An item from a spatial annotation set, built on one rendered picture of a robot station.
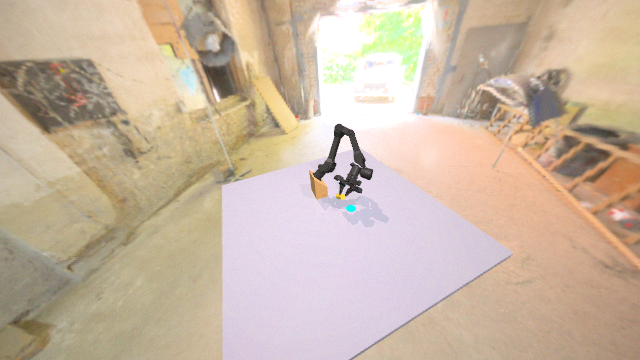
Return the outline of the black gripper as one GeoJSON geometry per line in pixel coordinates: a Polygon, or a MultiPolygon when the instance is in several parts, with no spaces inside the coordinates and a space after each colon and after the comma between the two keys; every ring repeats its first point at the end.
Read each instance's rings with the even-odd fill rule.
{"type": "MultiPolygon", "coordinates": [[[[347,174],[347,178],[351,175],[352,178],[354,179],[358,179],[358,175],[356,175],[353,172],[349,172],[349,174],[347,174]]],[[[344,177],[340,176],[340,175],[335,175],[334,179],[339,181],[339,186],[340,186],[340,190],[339,190],[339,195],[342,194],[342,191],[344,189],[344,187],[346,185],[348,185],[350,188],[347,189],[346,193],[345,193],[345,198],[353,191],[357,192],[357,193],[362,193],[362,188],[358,187],[358,186],[353,186],[353,184],[351,184],[349,181],[346,181],[347,178],[344,180],[344,177]],[[348,184],[347,184],[348,183],[348,184]]]]}

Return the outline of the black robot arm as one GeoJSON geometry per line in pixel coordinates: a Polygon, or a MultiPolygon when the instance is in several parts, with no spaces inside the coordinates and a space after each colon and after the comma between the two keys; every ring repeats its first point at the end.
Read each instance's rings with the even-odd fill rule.
{"type": "MultiPolygon", "coordinates": [[[[349,129],[343,126],[342,124],[338,123],[334,127],[334,139],[333,139],[333,143],[332,143],[328,158],[326,159],[324,164],[318,165],[318,169],[315,173],[312,172],[316,179],[321,181],[321,179],[326,173],[328,174],[334,171],[337,165],[337,163],[335,163],[335,157],[338,151],[340,141],[344,135],[349,136],[349,139],[353,148],[353,152],[354,152],[353,154],[354,161],[358,164],[356,165],[354,162],[350,163],[350,165],[352,166],[350,172],[353,172],[356,175],[360,175],[360,177],[367,180],[370,180],[372,178],[373,169],[367,168],[365,165],[366,159],[359,148],[359,145],[355,136],[355,132],[352,129],[349,129]],[[359,166],[361,166],[362,168],[359,166]]],[[[357,186],[357,185],[360,186],[362,183],[360,180],[357,181],[357,179],[352,178],[351,175],[347,178],[346,181],[349,181],[351,184],[353,184],[353,186],[357,186]]]]}

